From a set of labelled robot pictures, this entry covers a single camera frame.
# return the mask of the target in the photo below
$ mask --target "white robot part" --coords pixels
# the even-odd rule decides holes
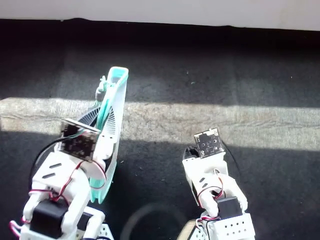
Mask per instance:
[[[226,154],[222,152],[212,153],[214,144],[221,142],[218,130],[215,138],[210,139],[210,130],[199,133],[202,139],[196,138],[198,148],[187,148],[189,154],[184,155],[182,164],[186,179],[190,185],[192,194],[201,208],[205,209],[201,217],[197,219],[197,227],[190,234],[190,240],[254,240],[255,230],[249,213],[248,201],[236,180],[229,176],[227,162],[224,161]],[[238,216],[222,218],[222,212],[218,208],[218,202],[229,202],[237,199],[241,212]]]
[[[206,224],[208,224],[208,234],[212,240],[255,239],[255,229],[249,213]]]
[[[68,202],[67,212],[61,223],[62,236],[60,240],[74,240],[78,230],[77,223],[82,214],[88,212],[92,215],[89,219],[84,236],[96,238],[100,233],[101,225],[105,219],[103,212],[87,207],[90,200],[89,176],[102,178],[101,169],[97,163],[86,162],[63,152],[51,152],[43,162],[32,179],[30,198],[26,203],[23,215],[25,224],[21,228],[22,240],[51,240],[53,238],[30,230],[30,222],[37,205],[52,198],[52,192],[60,193],[61,198]]]

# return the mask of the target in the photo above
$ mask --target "red and white wire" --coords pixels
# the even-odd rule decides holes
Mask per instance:
[[[16,221],[11,220],[11,221],[9,222],[9,227],[10,227],[12,233],[13,233],[17,238],[20,238],[20,235],[21,235],[21,234],[20,234],[20,231],[19,231],[19,230],[21,230],[21,226],[19,226],[19,225],[16,223]]]
[[[90,187],[92,189],[99,190],[99,189],[102,189],[105,186],[105,184],[107,182],[107,176],[106,176],[105,170],[99,165],[99,163],[97,163],[95,160],[92,160],[92,162],[98,167],[98,169],[101,171],[102,175],[104,176],[104,182],[103,182],[103,184],[101,186],[94,187],[94,186],[90,185]]]

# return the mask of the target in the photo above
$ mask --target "black carpet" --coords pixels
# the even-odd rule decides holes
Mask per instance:
[[[216,126],[240,165],[241,174],[226,155],[256,239],[318,239],[320,33],[79,19],[0,27],[3,239],[14,239],[7,226],[22,215],[33,158],[116,65],[130,71],[118,166],[105,202],[94,205],[115,239],[149,203],[185,221],[200,215],[182,154],[193,134]],[[180,230],[155,212],[131,239],[173,240]]]

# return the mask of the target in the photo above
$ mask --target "wire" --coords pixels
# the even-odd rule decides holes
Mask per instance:
[[[109,237],[107,236],[98,236],[96,239],[94,238],[82,238],[82,240],[99,240],[99,239],[106,239],[106,240],[111,240]]]
[[[34,169],[36,167],[36,165],[38,164],[39,160],[41,159],[41,157],[43,156],[43,154],[49,149],[51,148],[53,145],[63,142],[65,140],[69,139],[69,137],[61,137],[58,138],[56,140],[54,140],[53,142],[49,143],[47,146],[45,146],[43,149],[41,149],[41,151],[38,153],[38,155],[35,157],[32,165],[31,165],[31,170],[30,170],[30,174],[29,174],[29,190],[32,189],[32,178],[33,178],[33,173],[34,173]]]
[[[165,212],[172,215],[181,228],[186,223],[184,215],[178,209],[160,203],[150,203],[141,207],[129,217],[122,229],[119,240],[129,240],[135,226],[142,218],[153,212]]]
[[[97,238],[96,238],[96,240],[99,240],[99,239],[106,239],[106,240],[111,240],[109,237],[107,237],[107,236],[98,236]]]
[[[11,220],[9,222],[9,228],[11,229],[12,233],[17,237],[20,238],[20,232],[19,230],[21,230],[21,226],[19,226],[16,221]]]
[[[25,217],[25,216],[22,216],[22,217],[21,217],[21,222],[22,222],[23,224],[30,224],[30,222],[26,220],[26,217]]]
[[[200,226],[199,226],[199,224],[198,224],[198,222],[200,222],[201,224],[203,224],[202,219],[201,219],[201,218],[197,218],[197,219],[195,220],[195,227],[196,227],[197,229],[199,229],[200,231],[203,231],[203,230],[204,230],[204,229],[203,229],[203,225],[201,225],[201,227],[202,227],[202,229],[201,229]]]
[[[211,189],[211,188],[221,189],[221,191],[219,192],[219,194],[218,194],[217,196],[214,196],[213,199],[220,198],[223,193],[224,193],[224,197],[226,197],[226,193],[225,193],[225,191],[224,191],[224,184],[223,184],[221,178],[220,178],[220,177],[218,177],[218,178],[219,178],[219,180],[220,180],[220,182],[221,182],[221,187],[219,187],[219,186],[208,186],[208,187],[206,187],[205,189],[202,189],[202,190],[199,192],[199,194],[198,194],[198,196],[197,196],[197,199],[198,199],[198,202],[199,202],[201,208],[203,208],[203,207],[202,207],[201,201],[199,200],[199,197],[200,197],[200,195],[201,195],[204,191],[206,191],[206,190],[208,190],[208,189]]]
[[[235,163],[235,167],[236,167],[236,169],[238,170],[238,172],[239,172],[239,174],[240,174],[240,176],[241,176],[242,174],[241,174],[241,171],[240,171],[240,167],[239,167],[239,164],[238,164],[238,162],[236,161],[234,155],[233,155],[232,152],[230,151],[230,149],[229,149],[229,147],[227,146],[227,144],[226,144],[223,140],[221,140],[221,142],[222,142],[222,144],[224,145],[225,149],[229,152],[232,160],[233,160],[234,163]]]
[[[30,173],[29,173],[29,191],[32,189],[32,178],[33,178],[33,175],[34,175],[33,174],[34,173],[34,169],[37,166],[38,162],[40,161],[41,157],[46,153],[46,151],[48,151],[55,144],[61,143],[61,142],[65,141],[65,140],[68,140],[68,139],[77,138],[77,137],[81,136],[84,132],[85,132],[84,129],[80,129],[76,134],[58,138],[58,139],[54,140],[53,142],[49,143],[43,149],[41,149],[41,151],[37,154],[37,156],[35,157],[32,165],[31,165],[31,170],[30,170]]]
[[[208,223],[210,223],[210,222],[215,222],[215,221],[217,221],[217,220],[220,220],[221,218],[220,218],[219,216],[217,216],[217,217],[202,216],[201,219],[204,220],[204,221],[206,221],[206,223],[205,223],[206,234],[207,234],[207,236],[208,236],[208,240],[210,240]]]
[[[99,190],[99,189],[102,189],[105,186],[105,184],[107,182],[107,176],[106,176],[105,170],[103,170],[103,168],[99,165],[99,163],[97,163],[95,160],[92,160],[92,162],[100,169],[100,171],[102,172],[102,174],[104,176],[104,182],[103,182],[103,184],[101,186],[95,187],[95,186],[91,186],[90,185],[90,187],[92,189]]]
[[[29,191],[29,194],[32,194],[32,193],[48,193],[49,194],[49,199],[50,200],[53,200],[53,201],[55,201],[55,202],[57,202],[58,200],[59,200],[59,198],[61,197],[61,198],[63,198],[63,200],[65,201],[65,203],[67,204],[67,205],[69,205],[69,202],[68,202],[68,200],[67,200],[67,198],[63,195],[63,194],[61,194],[60,196],[59,196],[59,194],[57,195],[57,196],[54,196],[54,194],[55,194],[55,192],[53,191],[53,190],[49,190],[49,189],[32,189],[31,191]]]

